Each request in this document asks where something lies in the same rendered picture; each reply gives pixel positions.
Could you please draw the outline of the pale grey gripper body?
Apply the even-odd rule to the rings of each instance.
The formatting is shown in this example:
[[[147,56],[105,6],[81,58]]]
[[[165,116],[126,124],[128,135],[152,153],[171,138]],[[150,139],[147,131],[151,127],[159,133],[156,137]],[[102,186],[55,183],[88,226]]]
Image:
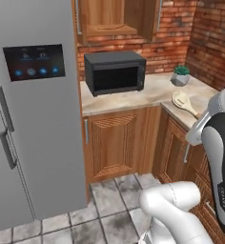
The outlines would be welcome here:
[[[193,126],[187,132],[185,139],[192,146],[203,144],[207,146],[213,139],[214,129],[207,125],[213,115],[206,110],[200,115],[200,117],[194,122]]]

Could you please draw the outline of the wooden corner cabinet door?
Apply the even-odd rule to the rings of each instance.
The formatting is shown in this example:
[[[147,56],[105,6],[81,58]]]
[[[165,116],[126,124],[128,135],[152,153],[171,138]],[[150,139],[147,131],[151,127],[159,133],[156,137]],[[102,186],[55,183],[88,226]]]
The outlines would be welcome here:
[[[166,114],[157,171],[157,178],[161,183],[185,179],[188,163],[183,163],[183,156],[188,145],[185,140],[187,131],[177,120]]]

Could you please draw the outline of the wooden drawer front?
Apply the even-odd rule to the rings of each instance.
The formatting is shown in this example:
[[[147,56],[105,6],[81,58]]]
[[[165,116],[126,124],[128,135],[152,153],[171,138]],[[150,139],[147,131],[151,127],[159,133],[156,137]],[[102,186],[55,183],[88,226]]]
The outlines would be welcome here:
[[[214,244],[225,244],[225,233],[221,231],[216,215],[205,204],[206,201],[210,201],[211,206],[215,208],[208,159],[202,145],[193,147],[190,170],[193,182],[201,193],[200,203],[193,209],[193,213],[199,217]]]

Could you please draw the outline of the wooden base cabinet door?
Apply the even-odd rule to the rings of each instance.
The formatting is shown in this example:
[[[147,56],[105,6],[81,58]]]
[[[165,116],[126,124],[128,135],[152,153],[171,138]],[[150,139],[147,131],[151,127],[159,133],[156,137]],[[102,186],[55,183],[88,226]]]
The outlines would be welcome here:
[[[136,173],[144,158],[147,109],[91,115],[85,144],[88,183]]]

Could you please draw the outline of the small potted green plant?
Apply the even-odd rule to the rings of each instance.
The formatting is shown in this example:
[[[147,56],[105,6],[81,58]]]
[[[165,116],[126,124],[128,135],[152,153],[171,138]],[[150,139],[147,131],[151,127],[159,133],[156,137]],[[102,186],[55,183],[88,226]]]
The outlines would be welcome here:
[[[186,66],[176,66],[171,78],[171,82],[178,87],[185,86],[190,79],[190,70]]]

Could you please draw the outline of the black microwave oven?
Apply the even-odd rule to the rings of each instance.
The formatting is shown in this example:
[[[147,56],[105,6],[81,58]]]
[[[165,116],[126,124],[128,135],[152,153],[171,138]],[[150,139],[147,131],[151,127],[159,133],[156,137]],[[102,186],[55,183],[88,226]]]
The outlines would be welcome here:
[[[84,55],[86,84],[93,96],[144,89],[147,60],[134,51]]]

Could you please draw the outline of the grey fridge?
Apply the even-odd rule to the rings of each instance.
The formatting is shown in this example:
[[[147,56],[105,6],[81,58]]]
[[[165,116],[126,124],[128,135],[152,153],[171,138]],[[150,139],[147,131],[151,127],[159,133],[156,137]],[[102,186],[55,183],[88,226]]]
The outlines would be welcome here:
[[[0,0],[0,231],[87,205],[72,0]]]

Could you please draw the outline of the open wooden wall cabinet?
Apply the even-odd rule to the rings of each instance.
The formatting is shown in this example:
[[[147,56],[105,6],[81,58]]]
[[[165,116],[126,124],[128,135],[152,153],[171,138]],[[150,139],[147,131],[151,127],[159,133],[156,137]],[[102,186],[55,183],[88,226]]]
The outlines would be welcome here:
[[[76,24],[75,0],[72,3]],[[156,35],[159,0],[80,0],[80,8],[80,44],[102,35],[137,34],[149,41]]]

